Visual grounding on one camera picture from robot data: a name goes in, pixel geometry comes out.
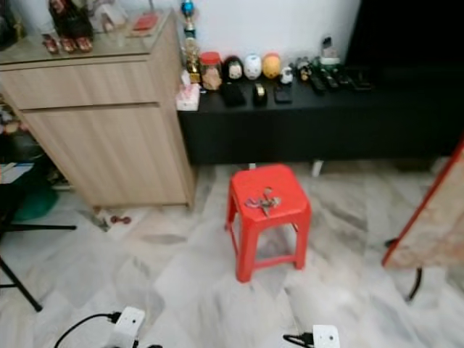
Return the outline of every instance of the keys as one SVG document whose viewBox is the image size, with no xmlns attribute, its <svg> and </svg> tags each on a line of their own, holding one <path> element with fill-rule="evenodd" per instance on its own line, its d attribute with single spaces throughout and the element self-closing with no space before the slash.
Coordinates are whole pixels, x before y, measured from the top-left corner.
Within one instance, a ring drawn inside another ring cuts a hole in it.
<svg viewBox="0 0 464 348">
<path fill-rule="evenodd" d="M 271 187 L 266 187 L 263 192 L 263 198 L 253 199 L 248 198 L 245 201 L 245 205 L 248 208 L 260 208 L 266 217 L 269 217 L 270 208 L 277 207 L 281 203 L 280 197 L 269 197 L 270 193 L 272 192 Z"/>
</svg>

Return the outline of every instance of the jar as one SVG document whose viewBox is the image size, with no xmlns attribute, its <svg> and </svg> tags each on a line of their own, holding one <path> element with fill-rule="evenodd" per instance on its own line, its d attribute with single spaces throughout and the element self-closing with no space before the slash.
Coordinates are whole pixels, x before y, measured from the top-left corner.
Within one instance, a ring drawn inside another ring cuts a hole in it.
<svg viewBox="0 0 464 348">
<path fill-rule="evenodd" d="M 200 70 L 202 72 L 203 87 L 210 91 L 219 89 L 223 82 L 221 78 L 220 56 L 217 52 L 205 52 L 200 55 Z"/>
</svg>

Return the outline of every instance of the floor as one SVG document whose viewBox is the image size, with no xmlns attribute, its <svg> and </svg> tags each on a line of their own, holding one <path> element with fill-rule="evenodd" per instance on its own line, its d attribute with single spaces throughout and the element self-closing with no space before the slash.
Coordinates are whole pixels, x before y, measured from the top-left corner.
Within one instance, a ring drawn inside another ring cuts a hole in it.
<svg viewBox="0 0 464 348">
<path fill-rule="evenodd" d="M 434 179 L 386 162 L 326 163 L 319 178 L 292 165 L 313 208 L 307 267 L 235 279 L 224 232 L 228 179 L 238 166 L 200 171 L 193 211 L 150 208 L 132 229 L 104 233 L 63 194 L 42 223 L 78 230 L 11 233 L 1 254 L 43 303 L 35 314 L 15 289 L 0 293 L 2 347 L 53 347 L 73 323 L 127 305 L 146 311 L 140 347 L 282 348 L 283 334 L 335 325 L 343 348 L 464 347 L 464 270 L 428 269 L 415 301 L 415 272 L 385 271 L 383 243 L 399 234 Z M 287 228 L 267 231 L 259 257 L 292 248 Z M 6 277 L 0 275 L 0 281 Z M 82 326 L 63 347 L 102 347 L 105 320 Z"/>
</svg>

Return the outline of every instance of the black tv console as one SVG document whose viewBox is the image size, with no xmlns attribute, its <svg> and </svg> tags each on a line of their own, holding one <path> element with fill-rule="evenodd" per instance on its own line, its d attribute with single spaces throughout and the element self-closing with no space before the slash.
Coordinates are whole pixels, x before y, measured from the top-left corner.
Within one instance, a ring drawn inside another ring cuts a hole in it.
<svg viewBox="0 0 464 348">
<path fill-rule="evenodd" d="M 178 113 L 193 165 L 430 158 L 450 154 L 464 130 L 461 89 L 422 84 L 317 96 L 294 82 L 293 103 L 276 104 L 275 83 L 260 82 L 265 107 L 252 104 L 254 83 L 241 81 L 243 107 L 208 93 L 198 111 Z"/>
</svg>

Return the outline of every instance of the stool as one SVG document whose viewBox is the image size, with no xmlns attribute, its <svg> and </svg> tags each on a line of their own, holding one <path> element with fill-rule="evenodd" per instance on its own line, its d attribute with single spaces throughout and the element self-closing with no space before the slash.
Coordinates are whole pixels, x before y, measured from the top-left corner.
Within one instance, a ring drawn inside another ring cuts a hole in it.
<svg viewBox="0 0 464 348">
<path fill-rule="evenodd" d="M 264 198 L 266 188 L 272 191 L 269 198 L 280 197 L 281 203 L 269 209 L 266 216 L 260 208 L 248 207 L 248 199 Z M 241 218 L 240 241 L 237 243 L 233 222 L 236 213 Z M 305 266 L 307 239 L 310 232 L 311 206 L 297 178 L 285 165 L 268 165 L 253 170 L 243 170 L 235 174 L 230 182 L 228 209 L 225 227 L 231 234 L 237 262 L 237 279 L 245 283 L 252 277 L 253 270 L 277 265 L 282 262 L 294 262 L 295 268 Z M 255 262 L 258 237 L 270 227 L 291 223 L 297 233 L 295 254 L 274 257 Z"/>
</svg>

